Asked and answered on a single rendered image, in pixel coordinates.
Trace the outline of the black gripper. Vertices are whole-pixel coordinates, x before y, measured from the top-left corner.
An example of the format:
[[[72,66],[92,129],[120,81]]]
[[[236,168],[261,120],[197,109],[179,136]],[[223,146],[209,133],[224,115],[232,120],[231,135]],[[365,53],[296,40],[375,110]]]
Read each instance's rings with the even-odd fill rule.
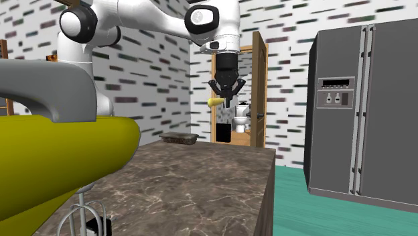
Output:
[[[215,80],[209,80],[208,84],[216,95],[225,99],[225,107],[230,107],[230,99],[227,93],[233,97],[238,94],[245,85],[244,79],[238,78],[238,54],[221,53],[216,55]]]

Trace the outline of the dark brown rectangular tray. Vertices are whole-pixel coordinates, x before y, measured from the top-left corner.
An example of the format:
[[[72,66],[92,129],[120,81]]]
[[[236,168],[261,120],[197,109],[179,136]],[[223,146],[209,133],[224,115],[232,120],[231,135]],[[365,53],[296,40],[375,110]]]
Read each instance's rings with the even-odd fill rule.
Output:
[[[179,133],[179,132],[167,132],[159,135],[164,142],[176,143],[184,145],[193,145],[197,141],[198,135],[195,133]]]

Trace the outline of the black bin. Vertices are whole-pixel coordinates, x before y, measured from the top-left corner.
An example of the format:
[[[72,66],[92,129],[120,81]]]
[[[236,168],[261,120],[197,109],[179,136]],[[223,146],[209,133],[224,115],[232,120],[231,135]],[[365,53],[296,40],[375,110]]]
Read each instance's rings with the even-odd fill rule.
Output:
[[[231,142],[231,128],[230,123],[217,123],[216,124],[216,141],[230,143]]]

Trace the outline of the grey double-door refrigerator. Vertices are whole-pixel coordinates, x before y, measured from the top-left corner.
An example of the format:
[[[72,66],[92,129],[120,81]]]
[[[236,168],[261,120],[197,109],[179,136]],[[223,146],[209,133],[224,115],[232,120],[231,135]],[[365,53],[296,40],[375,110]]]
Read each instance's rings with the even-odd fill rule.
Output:
[[[303,171],[310,194],[418,213],[418,18],[317,33]]]

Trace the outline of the white toilet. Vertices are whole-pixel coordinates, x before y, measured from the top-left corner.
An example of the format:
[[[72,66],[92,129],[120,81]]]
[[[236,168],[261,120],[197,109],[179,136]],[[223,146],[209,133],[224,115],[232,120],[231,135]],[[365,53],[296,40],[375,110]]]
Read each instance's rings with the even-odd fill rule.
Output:
[[[250,105],[248,103],[240,103],[236,106],[236,114],[233,118],[235,131],[237,133],[245,132],[245,125],[251,117]]]

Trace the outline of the brown wooden frame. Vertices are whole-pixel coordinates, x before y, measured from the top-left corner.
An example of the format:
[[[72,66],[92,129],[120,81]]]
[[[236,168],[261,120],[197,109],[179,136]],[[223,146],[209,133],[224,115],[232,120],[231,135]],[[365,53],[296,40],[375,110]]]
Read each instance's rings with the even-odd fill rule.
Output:
[[[7,41],[0,40],[0,59],[8,59]],[[0,116],[14,115],[13,101],[0,97]]]

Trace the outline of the brown wooden door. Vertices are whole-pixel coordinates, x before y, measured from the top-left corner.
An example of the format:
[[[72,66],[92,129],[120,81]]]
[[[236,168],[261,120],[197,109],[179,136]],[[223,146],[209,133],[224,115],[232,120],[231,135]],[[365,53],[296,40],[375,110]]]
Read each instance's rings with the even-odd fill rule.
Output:
[[[230,107],[225,107],[225,101],[215,107],[211,107],[211,141],[216,141],[216,124],[230,123],[231,142],[225,144],[244,145],[253,147],[265,147],[266,130],[266,106],[267,106],[267,66],[268,45],[264,43],[258,31],[253,32],[252,44],[241,46],[238,51],[238,78],[246,81],[237,95],[231,97]],[[216,73],[216,54],[212,55],[212,75]],[[236,114],[236,106],[240,103],[250,105],[251,117],[245,125],[244,133],[235,131],[233,118]]]

